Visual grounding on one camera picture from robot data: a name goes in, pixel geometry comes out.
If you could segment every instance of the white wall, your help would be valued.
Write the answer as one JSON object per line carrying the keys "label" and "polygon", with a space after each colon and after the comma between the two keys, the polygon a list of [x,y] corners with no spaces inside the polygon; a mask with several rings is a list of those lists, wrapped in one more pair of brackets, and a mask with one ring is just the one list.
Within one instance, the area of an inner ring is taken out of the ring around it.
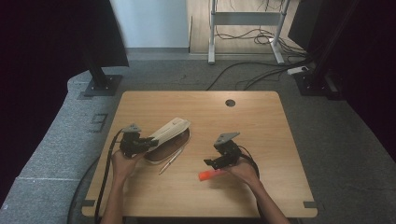
{"label": "white wall", "polygon": [[110,0],[125,48],[187,48],[186,0]]}

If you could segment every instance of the gray floor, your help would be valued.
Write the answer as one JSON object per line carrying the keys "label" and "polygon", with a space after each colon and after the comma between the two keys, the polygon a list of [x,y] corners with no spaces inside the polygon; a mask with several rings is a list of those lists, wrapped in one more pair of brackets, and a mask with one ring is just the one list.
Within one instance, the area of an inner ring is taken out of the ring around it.
{"label": "gray floor", "polygon": [[[0,223],[66,222],[78,182],[101,152],[124,91],[204,91],[227,66],[252,59],[275,62],[272,55],[219,56],[215,65],[209,65],[205,55],[178,51],[131,53],[130,68],[104,69],[107,75],[123,75],[113,97],[81,99],[79,95],[91,80],[90,74],[71,78],[63,107],[2,206]],[[237,81],[271,69],[257,64],[238,65],[229,69],[212,91],[234,91]],[[347,102],[302,97],[293,77],[286,74],[279,81],[261,81],[249,91],[279,93],[318,204],[317,217],[293,221],[396,223],[396,164]],[[106,122],[102,126],[96,119],[104,115]],[[89,172],[77,193],[77,204],[71,210],[74,223],[92,223],[91,218],[79,212],[91,176]],[[136,221],[175,223],[174,219],[132,220]],[[195,221],[220,223],[216,219]],[[250,221],[227,220],[228,223]],[[194,223],[194,220],[178,219],[178,222]]]}

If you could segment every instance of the hole in table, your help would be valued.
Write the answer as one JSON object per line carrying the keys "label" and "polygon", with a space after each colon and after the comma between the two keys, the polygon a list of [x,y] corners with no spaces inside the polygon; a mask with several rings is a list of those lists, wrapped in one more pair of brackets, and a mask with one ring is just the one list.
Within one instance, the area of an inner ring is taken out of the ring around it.
{"label": "hole in table", "polygon": [[228,107],[233,107],[233,106],[235,106],[235,101],[234,101],[234,100],[226,100],[226,101],[225,101],[225,104],[226,104]]}

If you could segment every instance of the left hand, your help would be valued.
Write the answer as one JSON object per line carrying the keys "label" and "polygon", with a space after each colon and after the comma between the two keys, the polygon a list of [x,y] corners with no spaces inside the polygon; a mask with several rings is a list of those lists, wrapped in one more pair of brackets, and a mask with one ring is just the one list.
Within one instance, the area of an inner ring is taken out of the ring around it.
{"label": "left hand", "polygon": [[146,153],[140,153],[133,158],[125,158],[121,150],[116,151],[111,157],[113,163],[113,180],[122,183],[132,174],[137,162],[145,156]]}

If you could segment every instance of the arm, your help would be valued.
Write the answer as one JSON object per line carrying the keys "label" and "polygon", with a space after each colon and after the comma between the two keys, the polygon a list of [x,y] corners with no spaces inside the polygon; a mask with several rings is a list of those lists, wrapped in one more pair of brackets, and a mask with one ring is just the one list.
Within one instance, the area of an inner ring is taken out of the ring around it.
{"label": "arm", "polygon": [[113,164],[113,182],[111,191],[108,195],[105,213],[102,217],[102,224],[122,223],[122,205],[123,205],[123,186],[137,162],[142,159],[144,153],[137,154],[132,159],[126,159],[121,151],[117,151],[111,157]]}
{"label": "arm", "polygon": [[270,195],[265,190],[264,185],[256,176],[256,172],[253,167],[246,159],[241,158],[235,166],[225,167],[222,168],[222,170],[228,171],[248,185],[259,203],[262,213],[269,223],[289,223],[288,219],[271,199]]}

